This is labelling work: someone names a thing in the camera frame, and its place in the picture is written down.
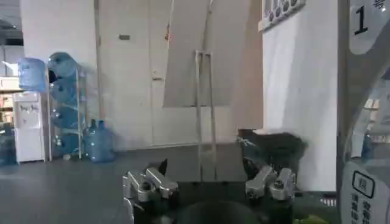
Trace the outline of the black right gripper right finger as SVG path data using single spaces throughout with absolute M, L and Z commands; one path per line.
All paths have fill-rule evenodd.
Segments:
M 290 168 L 282 168 L 280 172 L 270 165 L 259 166 L 249 158 L 243 159 L 244 170 L 248 180 L 245 182 L 245 196 L 250 200 L 258 200 L 266 194 L 277 201 L 294 198 L 296 174 Z

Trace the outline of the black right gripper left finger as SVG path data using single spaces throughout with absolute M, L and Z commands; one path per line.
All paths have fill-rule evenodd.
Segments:
M 122 176 L 122 197 L 131 222 L 173 222 L 179 184 L 166 176 L 168 160 Z

